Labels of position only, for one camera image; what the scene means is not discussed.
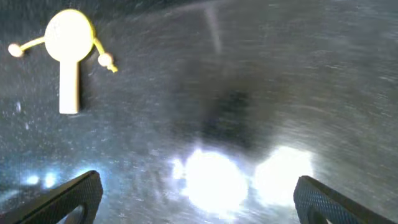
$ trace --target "black tabletop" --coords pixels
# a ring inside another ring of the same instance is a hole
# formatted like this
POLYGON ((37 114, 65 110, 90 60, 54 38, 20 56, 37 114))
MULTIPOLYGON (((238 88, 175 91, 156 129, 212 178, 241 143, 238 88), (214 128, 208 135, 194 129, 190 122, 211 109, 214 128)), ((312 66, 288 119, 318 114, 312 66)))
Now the black tabletop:
POLYGON ((87 170, 95 223, 298 223, 310 175, 398 222, 398 2, 0 1, 0 213, 87 170), (58 112, 44 35, 83 12, 114 56, 58 112))

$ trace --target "glossy black surface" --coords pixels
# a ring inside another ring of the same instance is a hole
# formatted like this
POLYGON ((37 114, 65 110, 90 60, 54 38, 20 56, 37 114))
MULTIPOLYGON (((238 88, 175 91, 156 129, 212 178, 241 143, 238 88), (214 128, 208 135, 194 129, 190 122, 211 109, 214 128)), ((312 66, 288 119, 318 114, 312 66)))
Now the glossy black surface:
POLYGON ((398 222, 398 2, 0 1, 0 213, 95 169, 95 223, 298 223, 310 175, 398 222), (43 45, 84 12, 115 57, 58 113, 43 45))

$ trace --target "dark countertop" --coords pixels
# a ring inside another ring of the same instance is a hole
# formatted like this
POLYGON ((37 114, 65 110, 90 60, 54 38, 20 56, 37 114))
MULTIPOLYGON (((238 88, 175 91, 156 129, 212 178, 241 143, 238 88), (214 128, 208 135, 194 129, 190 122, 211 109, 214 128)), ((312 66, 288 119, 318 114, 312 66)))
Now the dark countertop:
POLYGON ((398 222, 398 2, 0 1, 0 213, 84 171, 95 223, 298 223, 310 175, 398 222), (81 111, 58 113, 43 45, 59 10, 84 12, 81 111))

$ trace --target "yellow cord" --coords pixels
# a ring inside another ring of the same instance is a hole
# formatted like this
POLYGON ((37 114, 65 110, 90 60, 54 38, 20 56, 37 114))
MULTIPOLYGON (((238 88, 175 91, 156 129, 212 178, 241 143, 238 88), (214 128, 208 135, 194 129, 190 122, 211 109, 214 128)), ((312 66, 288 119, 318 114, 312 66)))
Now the yellow cord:
POLYGON ((39 37, 37 39, 31 40, 28 43, 24 44, 21 46, 21 50, 24 51, 30 47, 33 47, 35 45, 41 44, 44 42, 44 37, 39 37))
MULTIPOLYGON (((98 49, 99 55, 105 54, 104 47, 102 46, 101 42, 97 39, 94 38, 93 43, 95 47, 98 49)), ((111 70, 113 73, 118 71, 118 68, 113 65, 113 63, 109 64, 106 66, 108 70, 111 70)))

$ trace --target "wooden handle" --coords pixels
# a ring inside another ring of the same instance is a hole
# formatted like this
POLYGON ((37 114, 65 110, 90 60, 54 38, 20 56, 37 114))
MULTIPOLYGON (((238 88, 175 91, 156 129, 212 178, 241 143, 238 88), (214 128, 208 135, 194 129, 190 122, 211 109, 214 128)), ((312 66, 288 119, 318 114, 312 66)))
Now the wooden handle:
POLYGON ((79 112, 78 62, 60 62, 60 113, 79 112))

